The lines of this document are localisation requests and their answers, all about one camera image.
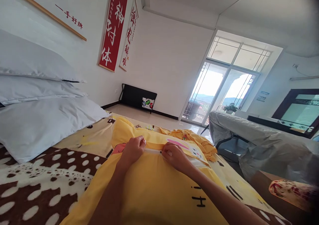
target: plastic sheet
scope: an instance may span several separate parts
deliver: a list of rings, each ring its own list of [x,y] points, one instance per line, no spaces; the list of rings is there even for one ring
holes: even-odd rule
[[[319,142],[218,111],[209,114],[209,128],[215,145],[234,134],[249,141],[239,157],[248,181],[262,170],[301,183],[317,182]]]

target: polka dot blanket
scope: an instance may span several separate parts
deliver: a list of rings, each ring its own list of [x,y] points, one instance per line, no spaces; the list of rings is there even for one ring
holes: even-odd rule
[[[106,158],[49,148],[18,164],[0,145],[0,224],[59,224]]]

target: yellow cloth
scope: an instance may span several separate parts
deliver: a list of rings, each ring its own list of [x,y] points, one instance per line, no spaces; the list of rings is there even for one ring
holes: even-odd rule
[[[135,129],[126,119],[118,118],[114,125],[112,146],[139,135],[146,139],[146,149],[160,150],[168,138],[188,145],[185,141],[168,135],[143,128]],[[192,147],[199,150],[195,143]],[[62,221],[62,225],[88,224],[121,155],[111,155],[98,169],[90,186]],[[198,168],[225,189],[215,172],[203,163],[200,164]],[[158,152],[144,151],[141,158],[129,169],[122,199],[122,224],[228,224],[202,189],[171,167]]]
[[[195,134],[193,131],[181,130],[181,129],[178,129],[178,130],[175,129],[173,131],[169,131],[169,130],[160,128],[160,133],[170,135],[185,141],[193,141],[201,149],[201,151],[203,152],[207,160],[210,160],[212,162],[216,161],[213,154],[217,153],[217,149],[212,145],[212,143],[209,142],[208,139],[202,136],[199,136],[198,134]]]

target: hand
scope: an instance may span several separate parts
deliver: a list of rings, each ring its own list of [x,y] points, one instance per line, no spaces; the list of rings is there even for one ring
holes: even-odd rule
[[[146,147],[146,140],[141,135],[136,138],[131,138],[125,145],[122,156],[117,163],[121,168],[128,170],[143,154]]]
[[[163,148],[162,155],[171,166],[186,176],[190,176],[194,170],[197,170],[179,145],[167,142]]]

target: bed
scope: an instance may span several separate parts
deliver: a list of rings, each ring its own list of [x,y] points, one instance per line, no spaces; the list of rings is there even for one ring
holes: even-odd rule
[[[18,164],[0,145],[0,224],[59,224],[112,152],[114,123],[108,118],[68,136],[35,159]],[[124,117],[136,128],[162,128]],[[218,154],[209,162],[229,193],[269,224],[290,224]]]

